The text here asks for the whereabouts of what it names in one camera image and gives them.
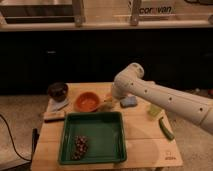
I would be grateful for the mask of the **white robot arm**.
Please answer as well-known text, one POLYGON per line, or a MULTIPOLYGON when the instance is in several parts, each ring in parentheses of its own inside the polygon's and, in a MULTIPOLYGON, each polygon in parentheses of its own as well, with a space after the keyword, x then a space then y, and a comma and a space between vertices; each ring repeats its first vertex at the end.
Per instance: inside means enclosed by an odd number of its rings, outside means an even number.
POLYGON ((213 99, 175 90, 144 81, 144 69, 139 63, 131 63, 115 77, 111 86, 112 96, 122 99, 128 93, 140 97, 213 135, 213 99))

